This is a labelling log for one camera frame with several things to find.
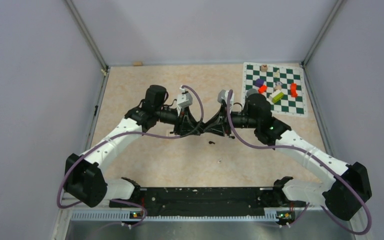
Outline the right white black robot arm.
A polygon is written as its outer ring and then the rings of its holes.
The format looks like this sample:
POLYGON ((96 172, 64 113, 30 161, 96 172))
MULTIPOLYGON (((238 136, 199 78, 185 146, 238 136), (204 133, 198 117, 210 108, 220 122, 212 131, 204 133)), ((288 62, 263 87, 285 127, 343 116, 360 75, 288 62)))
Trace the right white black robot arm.
POLYGON ((252 92, 246 98, 241 112, 234 112, 234 94, 221 90, 217 96, 220 114, 228 134, 237 134, 236 128, 254 129, 262 143, 260 149, 273 149, 293 158, 314 174, 320 183, 285 177, 273 200, 279 206, 291 201, 320 205, 335 217, 349 221, 363 209, 367 220, 372 220, 367 201, 372 190, 367 168, 356 161, 353 164, 339 160, 300 137, 288 124, 277 119, 264 95, 252 92))

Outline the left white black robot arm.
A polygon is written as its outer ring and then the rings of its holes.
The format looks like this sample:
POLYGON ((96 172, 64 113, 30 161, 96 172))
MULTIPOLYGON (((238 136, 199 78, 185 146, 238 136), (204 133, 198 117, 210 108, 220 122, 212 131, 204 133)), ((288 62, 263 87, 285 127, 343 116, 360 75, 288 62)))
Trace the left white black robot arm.
POLYGON ((106 137, 81 155, 70 155, 58 189, 57 206, 60 209, 73 207, 73 204, 61 203, 62 193, 65 192, 75 197, 78 204, 96 207, 108 192, 104 172, 129 144, 142 136, 157 138, 157 134, 148 132, 157 122, 178 124, 193 103, 191 95, 198 101, 200 111, 204 112, 203 103, 193 88, 182 85, 180 90, 176 107, 170 108, 165 104, 169 96, 167 89, 161 85, 150 85, 140 103, 130 109, 106 137))

